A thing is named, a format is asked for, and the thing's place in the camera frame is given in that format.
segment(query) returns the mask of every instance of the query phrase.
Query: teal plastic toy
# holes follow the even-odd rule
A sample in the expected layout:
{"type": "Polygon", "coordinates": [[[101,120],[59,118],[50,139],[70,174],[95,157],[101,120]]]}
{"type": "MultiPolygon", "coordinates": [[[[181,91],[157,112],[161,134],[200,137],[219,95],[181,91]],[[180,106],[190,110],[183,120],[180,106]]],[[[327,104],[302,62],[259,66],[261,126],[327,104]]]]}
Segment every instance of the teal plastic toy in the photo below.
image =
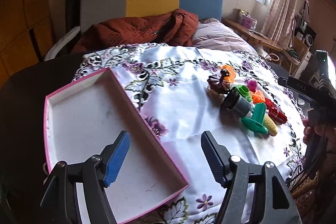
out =
{"type": "Polygon", "coordinates": [[[250,93],[250,90],[247,88],[247,86],[245,85],[234,85],[234,86],[237,88],[240,95],[246,99],[246,101],[248,101],[249,103],[252,102],[252,95],[250,93]]]}
{"type": "Polygon", "coordinates": [[[253,110],[252,118],[243,117],[240,122],[254,133],[267,134],[268,130],[263,126],[266,105],[264,103],[256,104],[253,110]]]}

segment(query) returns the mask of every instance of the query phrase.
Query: red jacket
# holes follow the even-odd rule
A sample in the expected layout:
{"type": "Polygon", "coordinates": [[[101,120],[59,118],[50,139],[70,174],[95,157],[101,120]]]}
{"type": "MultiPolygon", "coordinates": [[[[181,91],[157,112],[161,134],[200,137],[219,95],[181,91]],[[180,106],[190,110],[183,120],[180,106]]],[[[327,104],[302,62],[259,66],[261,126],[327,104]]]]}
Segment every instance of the red jacket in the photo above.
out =
{"type": "Polygon", "coordinates": [[[158,16],[114,18],[92,25],[72,52],[146,42],[192,46],[191,37],[197,25],[197,15],[182,9],[158,16]]]}

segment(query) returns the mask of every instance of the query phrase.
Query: table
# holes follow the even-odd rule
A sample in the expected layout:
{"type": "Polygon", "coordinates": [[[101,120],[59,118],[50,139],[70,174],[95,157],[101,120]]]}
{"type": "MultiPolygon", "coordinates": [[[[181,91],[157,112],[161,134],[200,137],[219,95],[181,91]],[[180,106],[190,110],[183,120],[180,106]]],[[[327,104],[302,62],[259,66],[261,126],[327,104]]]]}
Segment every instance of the table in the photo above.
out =
{"type": "Polygon", "coordinates": [[[0,179],[18,223],[45,223],[40,208],[45,96],[71,82],[83,53],[38,63],[14,74],[0,90],[0,179]]]}
{"type": "MultiPolygon", "coordinates": [[[[248,43],[255,45],[255,44],[261,44],[271,50],[274,50],[276,52],[281,52],[281,54],[283,56],[285,56],[285,58],[290,62],[290,71],[292,70],[292,65],[298,66],[300,64],[300,62],[298,62],[297,60],[295,60],[293,57],[291,57],[288,52],[286,51],[286,49],[282,49],[278,46],[273,45],[274,42],[271,39],[266,39],[264,37],[260,37],[258,35],[256,35],[255,33],[252,33],[248,30],[248,28],[244,27],[243,25],[239,24],[238,22],[234,22],[232,20],[229,19],[225,19],[222,18],[222,23],[230,28],[232,28],[233,30],[241,33],[242,35],[246,36],[248,39],[248,43]]],[[[279,64],[281,65],[282,61],[283,61],[283,56],[280,55],[279,56],[279,64]]]]}

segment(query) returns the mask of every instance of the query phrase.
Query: curtain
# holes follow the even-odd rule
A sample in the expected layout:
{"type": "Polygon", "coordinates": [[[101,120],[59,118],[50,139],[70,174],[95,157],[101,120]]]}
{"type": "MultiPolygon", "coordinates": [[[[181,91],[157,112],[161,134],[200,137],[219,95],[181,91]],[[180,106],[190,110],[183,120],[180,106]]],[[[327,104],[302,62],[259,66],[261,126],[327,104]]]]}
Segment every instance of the curtain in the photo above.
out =
{"type": "Polygon", "coordinates": [[[287,49],[291,40],[296,0],[273,0],[261,30],[274,44],[287,49]]]}

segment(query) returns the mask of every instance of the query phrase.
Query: orange plastic toy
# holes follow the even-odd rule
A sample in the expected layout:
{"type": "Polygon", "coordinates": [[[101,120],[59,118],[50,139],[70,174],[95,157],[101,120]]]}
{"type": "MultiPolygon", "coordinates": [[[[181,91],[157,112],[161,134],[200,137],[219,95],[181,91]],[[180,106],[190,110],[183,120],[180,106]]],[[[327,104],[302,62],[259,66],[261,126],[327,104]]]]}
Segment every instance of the orange plastic toy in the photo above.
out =
{"type": "Polygon", "coordinates": [[[224,81],[229,83],[234,83],[236,78],[236,72],[235,69],[229,65],[224,65],[223,69],[227,70],[230,73],[230,76],[224,77],[224,81]]]}
{"type": "Polygon", "coordinates": [[[265,96],[261,90],[257,90],[256,92],[250,91],[250,93],[252,95],[253,103],[258,104],[266,102],[265,96]]]}

